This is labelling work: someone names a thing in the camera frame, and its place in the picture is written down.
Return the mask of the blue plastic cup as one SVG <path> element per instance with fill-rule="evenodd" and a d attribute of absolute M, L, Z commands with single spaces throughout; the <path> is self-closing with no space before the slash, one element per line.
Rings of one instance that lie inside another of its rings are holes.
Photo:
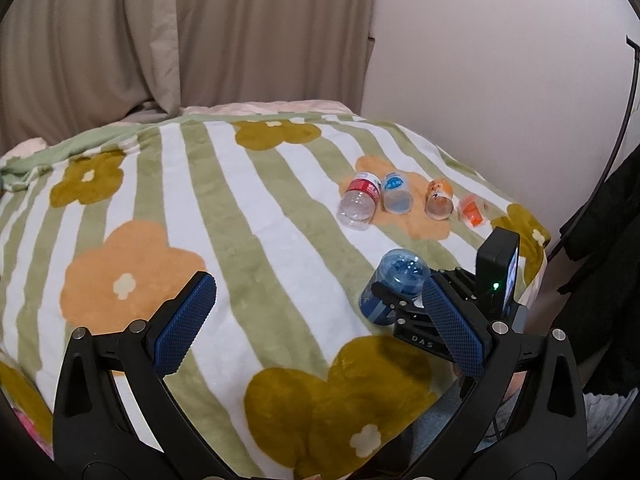
<path fill-rule="evenodd" d="M 400 300 L 413 302 L 421 295 L 423 284 L 430 275 L 431 269 L 414 252 L 402 248 L 386 252 L 360 295 L 361 313 L 376 325 L 393 324 L 394 310 L 374 292 L 374 285 L 381 285 L 384 292 L 391 292 Z"/>

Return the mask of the small orange clear cup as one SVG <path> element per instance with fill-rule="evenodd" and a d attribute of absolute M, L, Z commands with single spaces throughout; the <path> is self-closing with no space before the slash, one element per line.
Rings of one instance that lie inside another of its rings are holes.
<path fill-rule="evenodd" d="M 485 201 L 475 194 L 470 194 L 459 200 L 458 217 L 470 229 L 482 226 L 487 220 Z"/>

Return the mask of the red label clear cup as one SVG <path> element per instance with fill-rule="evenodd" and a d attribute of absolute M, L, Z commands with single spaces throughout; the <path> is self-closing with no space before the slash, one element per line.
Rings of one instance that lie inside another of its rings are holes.
<path fill-rule="evenodd" d="M 337 220 L 348 228 L 365 231 L 378 209 L 381 180 L 372 172 L 357 172 L 346 182 L 337 207 Z"/>

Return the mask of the light blue label clear cup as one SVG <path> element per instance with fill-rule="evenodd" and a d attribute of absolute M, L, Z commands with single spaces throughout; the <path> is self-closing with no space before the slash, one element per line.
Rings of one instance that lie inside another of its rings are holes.
<path fill-rule="evenodd" d="M 386 174 L 382 199 L 384 209 L 390 214 L 408 214 L 413 205 L 413 196 L 407 176 L 399 171 Z"/>

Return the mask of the orange label clear cup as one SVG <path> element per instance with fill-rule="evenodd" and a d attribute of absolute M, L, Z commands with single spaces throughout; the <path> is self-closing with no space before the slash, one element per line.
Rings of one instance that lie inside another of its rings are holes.
<path fill-rule="evenodd" d="M 448 180 L 431 180 L 425 193 L 424 210 L 433 220 L 448 220 L 454 212 L 453 198 L 454 191 Z"/>

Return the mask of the black hanging clothes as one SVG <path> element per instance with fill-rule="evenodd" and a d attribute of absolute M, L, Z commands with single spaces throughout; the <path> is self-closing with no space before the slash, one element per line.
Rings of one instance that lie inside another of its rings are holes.
<path fill-rule="evenodd" d="M 564 234 L 580 267 L 558 288 L 566 298 L 547 325 L 567 334 L 576 363 L 600 353 L 586 390 L 627 394 L 639 387 L 639 151 L 606 179 Z"/>

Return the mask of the green striped floral blanket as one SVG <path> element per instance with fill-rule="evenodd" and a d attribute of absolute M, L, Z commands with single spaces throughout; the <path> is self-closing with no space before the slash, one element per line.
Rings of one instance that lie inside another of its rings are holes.
<path fill-rule="evenodd" d="M 382 192 L 370 226 L 337 220 L 357 172 L 409 180 L 408 214 Z M 548 230 L 470 168 L 391 122 L 318 113 L 191 115 L 106 126 L 3 159 L 1 376 L 21 418 L 49 440 L 73 329 L 119 332 L 150 318 L 198 271 L 217 300 L 166 382 L 206 442 L 243 476 L 338 479 L 363 465 L 454 382 L 441 359 L 369 322 L 359 296 L 402 247 L 433 269 L 473 269 L 496 226 L 518 232 L 515 292 L 532 300 Z M 454 212 L 425 210 L 446 179 Z M 475 194 L 487 220 L 458 217 Z"/>

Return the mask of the pink bed sheet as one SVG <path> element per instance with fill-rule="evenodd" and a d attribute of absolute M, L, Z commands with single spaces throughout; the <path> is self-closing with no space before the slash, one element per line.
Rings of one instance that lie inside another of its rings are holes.
<path fill-rule="evenodd" d="M 189 114 L 201 115 L 270 115 L 278 113 L 326 113 L 326 114 L 352 114 L 352 110 L 345 104 L 330 100 L 303 100 L 303 101 L 273 101 L 273 102 L 239 102 L 219 104 L 215 106 L 188 106 L 181 107 L 178 117 Z M 145 105 L 141 112 L 131 113 L 120 122 L 112 122 L 112 126 L 128 126 L 137 124 L 155 124 L 166 119 L 167 115 L 159 110 Z M 38 153 L 49 144 L 43 138 L 30 138 L 15 148 L 2 153 L 2 159 L 13 157 L 25 158 Z"/>

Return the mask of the beige curtain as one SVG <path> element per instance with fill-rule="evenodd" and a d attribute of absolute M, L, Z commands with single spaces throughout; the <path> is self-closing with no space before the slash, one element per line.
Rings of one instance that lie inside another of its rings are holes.
<path fill-rule="evenodd" d="M 245 101 L 358 110 L 373 0 L 1 0 L 1 146 Z"/>

